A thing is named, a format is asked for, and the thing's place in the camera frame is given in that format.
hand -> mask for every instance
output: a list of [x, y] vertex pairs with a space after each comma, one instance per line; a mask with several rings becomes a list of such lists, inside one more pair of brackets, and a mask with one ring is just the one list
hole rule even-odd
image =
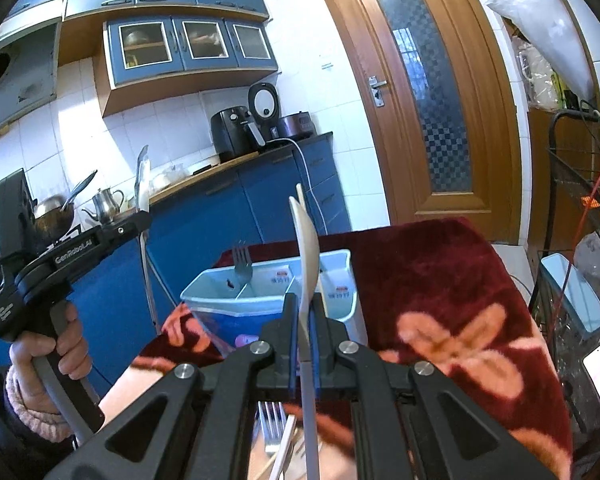
[[48, 355], [56, 348], [62, 356], [58, 364], [62, 374], [78, 380], [86, 377], [91, 371], [89, 345], [82, 337], [82, 323], [78, 319], [75, 305], [67, 302], [64, 314], [68, 325], [57, 342], [41, 334], [23, 332], [9, 350], [11, 363], [16, 368], [22, 401], [28, 410], [58, 413], [58, 408], [48, 396], [33, 367], [34, 357]]

door frame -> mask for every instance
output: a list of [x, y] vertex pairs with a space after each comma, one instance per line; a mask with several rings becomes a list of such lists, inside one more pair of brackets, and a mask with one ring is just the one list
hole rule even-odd
[[[346, 6], [358, 6], [360, 3], [357, 0], [338, 0], [339, 2], [346, 2]], [[495, 34], [491, 29], [491, 25], [487, 18], [482, 4], [479, 0], [467, 0], [474, 12], [474, 15], [478, 21], [478, 25], [482, 32], [484, 41], [487, 44], [488, 52], [490, 53], [491, 62], [496, 72], [496, 81], [493, 82], [493, 88], [495, 91], [499, 91], [502, 97], [502, 104], [504, 110], [504, 120], [501, 120], [501, 124], [505, 127], [505, 132], [501, 132], [503, 136], [505, 146], [509, 149], [506, 150], [506, 155], [509, 155], [511, 180], [510, 189], [508, 190], [509, 196], [513, 197], [510, 207], [510, 218], [506, 229], [507, 239], [506, 240], [492, 240], [506, 242], [509, 244], [518, 244], [520, 235], [520, 213], [522, 208], [522, 164], [520, 154], [520, 135], [518, 132], [518, 121], [516, 117], [516, 107], [513, 101], [513, 94], [511, 91], [511, 85], [509, 77], [507, 76], [507, 69], [504, 63], [498, 41], [496, 40]], [[397, 219], [397, 206], [395, 204], [395, 198], [392, 192], [392, 176], [390, 173], [389, 159], [384, 145], [384, 139], [382, 131], [380, 130], [378, 117], [376, 116], [376, 106], [371, 97], [368, 83], [366, 81], [366, 75], [363, 73], [362, 63], [358, 57], [356, 51], [356, 45], [352, 32], [346, 26], [346, 20], [343, 13], [341, 12], [341, 4], [338, 4], [336, 0], [325, 0], [327, 8], [329, 9], [333, 21], [335, 22], [336, 29], [340, 35], [342, 43], [344, 45], [345, 52], [351, 63], [351, 67], [358, 85], [358, 90], [362, 97], [362, 102], [365, 107], [366, 117], [369, 122], [371, 134], [376, 147], [376, 153], [378, 155], [378, 162], [380, 165], [380, 171], [382, 175], [382, 185], [384, 187], [384, 193], [387, 201], [387, 207], [389, 211], [389, 218], [391, 222], [395, 222]]]

metal teapot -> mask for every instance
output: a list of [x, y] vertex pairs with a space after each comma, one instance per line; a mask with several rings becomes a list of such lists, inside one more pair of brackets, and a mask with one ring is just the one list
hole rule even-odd
[[[122, 196], [120, 204], [113, 198], [116, 193], [120, 193]], [[120, 207], [124, 201], [125, 194], [122, 191], [117, 189], [112, 193], [111, 188], [107, 187], [107, 189], [98, 190], [93, 197], [93, 205], [96, 208], [96, 213], [94, 214], [88, 209], [83, 209], [83, 211], [87, 213], [94, 222], [108, 224], [113, 222], [114, 218], [120, 214]]]

floor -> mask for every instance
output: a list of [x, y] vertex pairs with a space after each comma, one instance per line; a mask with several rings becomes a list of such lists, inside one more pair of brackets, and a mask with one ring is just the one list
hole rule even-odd
[[511, 276], [515, 276], [513, 282], [516, 284], [516, 287], [522, 294], [522, 297], [525, 298], [525, 301], [528, 303], [531, 294], [528, 290], [533, 290], [534, 288], [534, 279], [531, 275], [531, 268], [529, 267], [529, 262], [526, 259], [525, 248], [522, 246], [516, 245], [493, 245], [493, 248], [498, 253], [498, 256], [504, 263], [504, 266], [507, 268], [507, 272]]

checkered glass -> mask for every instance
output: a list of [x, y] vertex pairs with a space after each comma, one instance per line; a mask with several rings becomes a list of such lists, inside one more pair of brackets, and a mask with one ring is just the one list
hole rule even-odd
[[424, 0], [378, 0], [394, 33], [416, 105], [432, 192], [472, 190], [460, 95], [436, 22]]

